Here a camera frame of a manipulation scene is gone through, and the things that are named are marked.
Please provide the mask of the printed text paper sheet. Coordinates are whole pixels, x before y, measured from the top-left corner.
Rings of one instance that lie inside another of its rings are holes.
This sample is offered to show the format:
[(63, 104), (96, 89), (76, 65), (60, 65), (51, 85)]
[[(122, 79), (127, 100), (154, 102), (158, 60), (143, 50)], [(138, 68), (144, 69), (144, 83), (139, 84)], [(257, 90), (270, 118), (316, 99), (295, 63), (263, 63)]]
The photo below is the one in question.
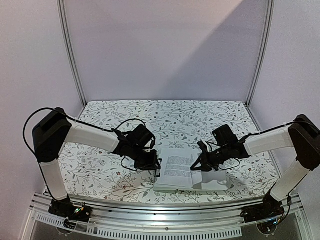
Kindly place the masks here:
[(155, 178), (153, 190), (156, 192), (198, 191), (213, 192), (228, 189), (225, 171), (202, 172), (191, 170), (200, 150), (167, 148), (159, 152), (161, 169)]

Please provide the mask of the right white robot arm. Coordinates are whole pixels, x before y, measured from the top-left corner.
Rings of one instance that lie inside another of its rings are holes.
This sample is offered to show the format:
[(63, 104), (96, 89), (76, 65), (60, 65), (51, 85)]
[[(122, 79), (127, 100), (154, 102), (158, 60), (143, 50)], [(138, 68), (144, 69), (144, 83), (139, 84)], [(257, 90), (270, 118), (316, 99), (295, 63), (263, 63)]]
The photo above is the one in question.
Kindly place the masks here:
[(293, 121), (237, 138), (225, 124), (212, 132), (218, 148), (208, 151), (204, 142), (197, 144), (201, 154), (190, 167), (191, 171), (218, 171), (231, 159), (248, 159), (265, 152), (273, 153), (281, 169), (281, 177), (269, 190), (259, 206), (262, 218), (269, 218), (278, 210), (278, 203), (294, 191), (305, 177), (320, 166), (320, 130), (304, 114)]

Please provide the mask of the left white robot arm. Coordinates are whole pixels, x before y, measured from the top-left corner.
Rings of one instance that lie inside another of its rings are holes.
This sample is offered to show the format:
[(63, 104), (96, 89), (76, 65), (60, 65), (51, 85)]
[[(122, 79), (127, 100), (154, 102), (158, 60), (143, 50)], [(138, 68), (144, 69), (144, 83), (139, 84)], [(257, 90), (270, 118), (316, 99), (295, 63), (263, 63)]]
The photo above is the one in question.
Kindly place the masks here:
[(158, 171), (161, 168), (155, 135), (140, 123), (134, 130), (122, 132), (118, 127), (104, 129), (67, 115), (63, 108), (41, 108), (48, 111), (32, 130), (33, 145), (29, 150), (35, 156), (47, 190), (55, 201), (55, 209), (63, 216), (74, 213), (69, 202), (59, 166), (59, 157), (66, 143), (81, 144), (102, 149), (122, 158), (133, 160), (133, 170)]

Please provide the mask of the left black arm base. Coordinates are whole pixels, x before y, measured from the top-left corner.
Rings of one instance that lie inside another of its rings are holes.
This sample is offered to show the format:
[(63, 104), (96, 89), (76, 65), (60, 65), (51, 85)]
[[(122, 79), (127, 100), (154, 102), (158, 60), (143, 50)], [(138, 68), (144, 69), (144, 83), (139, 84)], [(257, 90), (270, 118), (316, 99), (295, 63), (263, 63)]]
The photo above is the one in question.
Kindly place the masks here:
[(72, 203), (70, 197), (63, 200), (52, 200), (48, 212), (52, 215), (68, 218), (71, 221), (88, 223), (93, 209), (85, 203)]

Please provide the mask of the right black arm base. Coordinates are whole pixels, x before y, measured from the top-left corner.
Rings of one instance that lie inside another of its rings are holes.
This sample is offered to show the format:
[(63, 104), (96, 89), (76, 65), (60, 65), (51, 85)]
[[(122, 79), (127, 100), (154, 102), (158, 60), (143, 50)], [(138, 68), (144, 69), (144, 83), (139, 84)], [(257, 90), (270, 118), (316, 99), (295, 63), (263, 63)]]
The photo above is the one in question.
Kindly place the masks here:
[(240, 217), (244, 219), (246, 223), (257, 222), (267, 219), (274, 219), (280, 216), (280, 219), (275, 220), (273, 225), (277, 225), (287, 218), (289, 215), (292, 198), (287, 196), (288, 211), (285, 213), (285, 209), (282, 201), (275, 200), (270, 193), (266, 194), (262, 199), (262, 203), (243, 207), (240, 213)]

